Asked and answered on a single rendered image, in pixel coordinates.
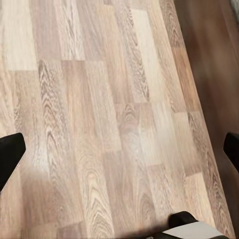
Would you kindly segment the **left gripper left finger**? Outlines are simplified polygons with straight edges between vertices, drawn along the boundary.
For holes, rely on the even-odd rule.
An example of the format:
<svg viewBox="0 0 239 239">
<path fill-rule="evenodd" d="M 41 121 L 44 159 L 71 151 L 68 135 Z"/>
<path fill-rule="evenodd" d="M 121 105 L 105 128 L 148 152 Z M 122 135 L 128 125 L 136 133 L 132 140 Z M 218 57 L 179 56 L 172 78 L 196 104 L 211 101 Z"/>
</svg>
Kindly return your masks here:
<svg viewBox="0 0 239 239">
<path fill-rule="evenodd" d="M 0 138 L 0 192 L 26 152 L 21 132 Z"/>
</svg>

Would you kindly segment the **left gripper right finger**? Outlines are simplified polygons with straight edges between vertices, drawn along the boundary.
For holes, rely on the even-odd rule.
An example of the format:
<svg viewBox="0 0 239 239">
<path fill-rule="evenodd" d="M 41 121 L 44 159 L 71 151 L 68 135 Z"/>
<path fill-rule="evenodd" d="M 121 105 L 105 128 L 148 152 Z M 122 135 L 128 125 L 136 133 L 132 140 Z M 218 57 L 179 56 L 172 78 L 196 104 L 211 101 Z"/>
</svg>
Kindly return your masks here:
<svg viewBox="0 0 239 239">
<path fill-rule="evenodd" d="M 239 172 L 239 134 L 228 132 L 223 150 Z"/>
</svg>

